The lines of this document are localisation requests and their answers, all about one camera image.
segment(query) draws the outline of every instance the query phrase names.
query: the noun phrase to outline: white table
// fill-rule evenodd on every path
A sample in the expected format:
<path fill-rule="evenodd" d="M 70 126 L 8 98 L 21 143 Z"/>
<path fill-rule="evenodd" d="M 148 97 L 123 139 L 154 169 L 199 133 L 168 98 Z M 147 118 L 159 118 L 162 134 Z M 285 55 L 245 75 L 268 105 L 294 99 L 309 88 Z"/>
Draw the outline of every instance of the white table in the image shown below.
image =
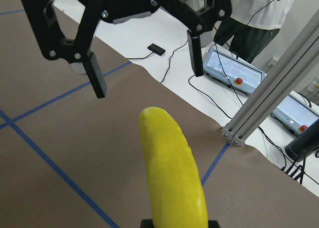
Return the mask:
<path fill-rule="evenodd" d="M 54 5 L 78 23 L 80 22 L 84 6 L 77 0 L 56 0 Z M 114 25 L 100 22 L 95 35 L 124 57 L 145 57 L 150 53 L 147 47 L 151 43 L 164 48 L 166 52 L 162 56 L 153 54 L 144 60 L 132 60 L 133 63 L 143 66 L 157 81 L 161 81 L 168 68 L 168 58 L 176 48 L 187 41 L 186 30 L 187 28 L 181 22 L 159 9 L 150 17 L 131 19 L 122 24 Z M 208 51 L 210 46 L 211 44 L 203 48 L 202 53 Z M 219 49 L 228 52 L 222 47 L 219 47 Z M 224 126 L 230 119 L 213 105 L 206 96 L 200 94 L 188 84 L 188 79 L 192 75 L 189 50 L 188 45 L 186 45 L 175 52 L 171 60 L 170 71 L 163 85 L 199 111 L 213 118 L 221 126 Z M 205 76 L 194 77 L 191 79 L 191 83 L 210 95 L 229 116 L 234 116 L 239 110 L 241 104 L 232 89 L 221 83 L 211 81 Z M 238 92 L 238 95 L 243 102 L 247 100 L 243 93 Z M 268 117 L 261 124 L 261 127 L 275 144 L 282 148 L 294 139 L 294 136 L 283 125 L 271 117 Z M 276 166 L 281 168 L 284 165 L 282 154 L 266 141 L 259 130 L 252 133 L 246 140 L 246 144 L 257 148 Z M 318 171 L 318 159 L 314 155 L 309 156 L 306 173 L 319 181 Z M 304 176 L 303 186 L 319 196 L 318 185 L 307 176 Z"/>

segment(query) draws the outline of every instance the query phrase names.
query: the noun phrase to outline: person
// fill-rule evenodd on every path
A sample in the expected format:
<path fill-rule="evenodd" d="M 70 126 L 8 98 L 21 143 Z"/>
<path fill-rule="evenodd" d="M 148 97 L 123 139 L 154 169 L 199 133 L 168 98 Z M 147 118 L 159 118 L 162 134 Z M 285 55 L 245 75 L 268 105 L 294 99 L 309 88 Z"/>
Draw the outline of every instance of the person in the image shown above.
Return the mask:
<path fill-rule="evenodd" d="M 221 23 L 214 41 L 222 46 L 234 36 L 229 50 L 251 63 L 276 37 L 293 2 L 294 0 L 233 0 L 233 13 Z"/>

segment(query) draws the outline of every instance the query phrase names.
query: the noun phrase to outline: wall socket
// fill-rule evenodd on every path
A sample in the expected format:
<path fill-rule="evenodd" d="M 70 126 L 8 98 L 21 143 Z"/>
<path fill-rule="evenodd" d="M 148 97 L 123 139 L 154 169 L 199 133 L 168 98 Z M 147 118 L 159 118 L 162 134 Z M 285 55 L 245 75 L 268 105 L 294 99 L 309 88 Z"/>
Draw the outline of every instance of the wall socket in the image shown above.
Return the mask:
<path fill-rule="evenodd" d="M 270 61 L 268 62 L 267 66 L 273 67 L 275 66 L 277 62 L 278 62 L 278 59 L 276 57 L 272 57 L 272 59 L 270 59 Z"/>

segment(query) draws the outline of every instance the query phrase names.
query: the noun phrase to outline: blue line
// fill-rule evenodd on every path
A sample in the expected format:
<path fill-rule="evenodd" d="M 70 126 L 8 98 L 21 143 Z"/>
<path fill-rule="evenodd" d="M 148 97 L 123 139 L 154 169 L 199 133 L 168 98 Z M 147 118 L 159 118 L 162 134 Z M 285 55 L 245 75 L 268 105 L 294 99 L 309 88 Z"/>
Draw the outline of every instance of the blue line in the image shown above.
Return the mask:
<path fill-rule="evenodd" d="M 0 12 L 0 15 L 6 15 L 6 14 L 10 14 L 10 13 L 16 13 L 16 12 L 23 12 L 24 9 L 19 9 L 19 10 L 15 10 L 15 11 L 8 11 L 8 12 Z"/>
<path fill-rule="evenodd" d="M 8 126 L 8 123 L 7 123 L 7 122 L 1 124 L 1 125 L 0 125 L 0 130 L 3 129 L 3 128 L 5 128 L 6 126 Z"/>
<path fill-rule="evenodd" d="M 204 175 L 204 177 L 201 179 L 201 185 L 204 186 L 207 179 L 209 178 L 209 176 L 212 174 L 213 170 L 215 169 L 217 163 L 219 162 L 219 160 L 221 159 L 221 157 L 224 155 L 224 153 L 227 151 L 228 147 L 230 146 L 230 143 L 227 142 L 225 144 L 225 146 L 223 147 L 223 149 L 221 149 L 221 151 L 219 152 L 219 154 L 217 155 L 217 157 L 215 158 L 215 160 L 213 161 L 213 163 L 210 165 L 210 167 L 208 168 L 206 174 Z"/>
<path fill-rule="evenodd" d="M 69 178 L 12 120 L 0 110 L 0 116 L 15 132 L 111 227 L 119 228 L 112 219 Z"/>
<path fill-rule="evenodd" d="M 127 62 L 127 63 L 124 63 L 123 65 L 121 65 L 121 66 L 119 66 L 119 67 L 117 67 L 117 68 L 115 68 L 115 69 L 113 69 L 113 70 L 111 70 L 111 71 L 109 71 L 109 72 L 107 72 L 107 73 L 104 73 L 103 76 L 106 77 L 106 76 L 108 76 L 108 75 L 110 75 L 110 74 L 112 74 L 112 73 L 114 73 L 114 72 L 120 70 L 121 68 L 123 68 L 123 67 L 125 67 L 125 66 L 131 64 L 131 63 L 132 63 L 132 62 L 130 62 L 130 61 Z M 74 92 L 76 92 L 76 91 L 78 91 L 78 90 L 80 90 L 80 89 L 82 89 L 82 88 L 88 86 L 88 85 L 90 85 L 90 82 L 86 82 L 86 83 L 84 83 L 84 84 L 82 84 L 82 85 L 80 85 L 80 86 L 78 86 L 78 87 L 76 87 L 76 88 L 73 88 L 73 89 L 71 89 L 70 91 L 63 93 L 62 95 L 57 96 L 56 98 L 53 98 L 53 99 L 51 99 L 51 100 L 49 100 L 49 101 L 47 101 L 47 102 L 45 102 L 45 103 L 43 103 L 43 104 L 41 104 L 41 105 L 39 105 L 39 106 L 37 106 L 37 107 L 31 109 L 30 111 L 25 112 L 25 113 L 21 114 L 20 116 L 17 116 L 16 118 L 13 118 L 12 121 L 13 121 L 13 122 L 17 122 L 18 120 L 21 120 L 22 118 L 24 118 L 24 117 L 26 117 L 26 116 L 29 116 L 29 115 L 31 115 L 32 113 L 35 113 L 35 112 L 41 110 L 42 108 L 47 107 L 47 106 L 49 106 L 50 104 L 52 104 L 52 103 L 54 103 L 54 102 L 56 102 L 56 101 L 58 101 L 58 100 L 61 100 L 62 98 L 66 97 L 66 96 L 68 96 L 68 95 L 70 95 L 70 94 L 72 94 L 72 93 L 74 93 Z"/>

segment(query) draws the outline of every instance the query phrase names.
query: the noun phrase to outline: white shirt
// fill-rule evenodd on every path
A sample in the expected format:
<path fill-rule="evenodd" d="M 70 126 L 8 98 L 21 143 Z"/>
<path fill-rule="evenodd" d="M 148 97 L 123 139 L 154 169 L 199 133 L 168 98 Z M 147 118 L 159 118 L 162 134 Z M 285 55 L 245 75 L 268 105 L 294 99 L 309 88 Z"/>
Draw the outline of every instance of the white shirt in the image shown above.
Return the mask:
<path fill-rule="evenodd" d="M 247 24 L 254 13 L 270 1 L 271 0 L 233 0 L 233 13 L 231 17 L 243 24 Z M 267 30 L 281 28 L 293 2 L 294 0 L 274 0 L 259 11 L 248 25 Z"/>

